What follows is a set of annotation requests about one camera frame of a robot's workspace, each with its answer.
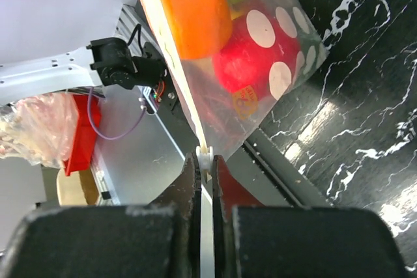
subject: black marble surface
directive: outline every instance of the black marble surface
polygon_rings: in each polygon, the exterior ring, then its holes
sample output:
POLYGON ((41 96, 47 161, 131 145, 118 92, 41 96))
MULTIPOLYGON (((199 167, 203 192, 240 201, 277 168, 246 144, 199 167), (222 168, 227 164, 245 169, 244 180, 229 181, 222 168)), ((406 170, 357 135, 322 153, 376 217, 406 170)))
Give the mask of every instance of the black marble surface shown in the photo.
POLYGON ((335 205, 377 212, 417 276, 417 0, 300 0, 330 50, 261 129, 335 205))

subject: plastic bag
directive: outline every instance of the plastic bag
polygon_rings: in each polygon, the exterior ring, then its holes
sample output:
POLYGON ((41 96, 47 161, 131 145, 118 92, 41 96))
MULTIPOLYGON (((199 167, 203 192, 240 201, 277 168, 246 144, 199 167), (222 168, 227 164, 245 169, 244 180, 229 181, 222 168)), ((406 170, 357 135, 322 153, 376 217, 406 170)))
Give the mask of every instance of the plastic bag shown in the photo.
POLYGON ((71 153, 78 110, 70 94, 43 94, 0 109, 0 158, 63 167, 71 153))
POLYGON ((203 152, 228 158, 327 57, 298 0, 141 0, 203 152))

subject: red plastic container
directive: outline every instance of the red plastic container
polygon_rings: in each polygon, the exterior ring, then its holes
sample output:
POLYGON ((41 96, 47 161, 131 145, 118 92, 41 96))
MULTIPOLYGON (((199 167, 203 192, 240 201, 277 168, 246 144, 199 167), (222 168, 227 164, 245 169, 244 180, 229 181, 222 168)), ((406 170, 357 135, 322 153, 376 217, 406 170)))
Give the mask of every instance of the red plastic container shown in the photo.
MULTIPOLYGON (((64 161, 65 175, 70 176, 72 172, 84 171, 90 167, 91 156, 93 155, 96 144, 97 134, 91 127, 87 115, 88 96, 73 95, 78 110, 78 123, 74 142, 72 144, 71 155, 64 161)), ((98 101, 93 98, 91 103, 91 116, 95 125, 100 125, 102 115, 98 108, 98 101)))

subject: black cable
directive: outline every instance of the black cable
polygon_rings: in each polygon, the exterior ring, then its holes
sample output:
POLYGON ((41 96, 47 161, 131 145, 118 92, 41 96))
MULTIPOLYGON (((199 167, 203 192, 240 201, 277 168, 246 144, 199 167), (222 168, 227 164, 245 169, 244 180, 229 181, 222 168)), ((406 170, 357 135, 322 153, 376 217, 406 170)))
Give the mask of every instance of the black cable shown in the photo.
POLYGON ((141 54, 143 55, 143 48, 141 45, 141 33, 142 33, 142 25, 137 24, 135 28, 133 29, 132 35, 130 35, 128 46, 133 42, 133 39, 135 38, 135 35, 137 33, 137 44, 139 45, 139 50, 141 51, 141 54))

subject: red fruit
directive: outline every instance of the red fruit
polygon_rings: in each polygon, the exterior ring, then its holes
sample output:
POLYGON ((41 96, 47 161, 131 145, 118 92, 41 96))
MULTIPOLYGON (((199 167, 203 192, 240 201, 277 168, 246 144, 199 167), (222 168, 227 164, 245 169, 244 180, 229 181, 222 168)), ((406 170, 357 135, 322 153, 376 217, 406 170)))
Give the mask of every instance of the red fruit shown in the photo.
POLYGON ((269 94, 279 98, 285 92, 295 77, 300 45, 295 26, 290 25, 289 31, 281 23, 261 8, 233 21, 231 39, 212 58, 216 77, 226 90, 234 93, 252 86, 258 99, 269 94))

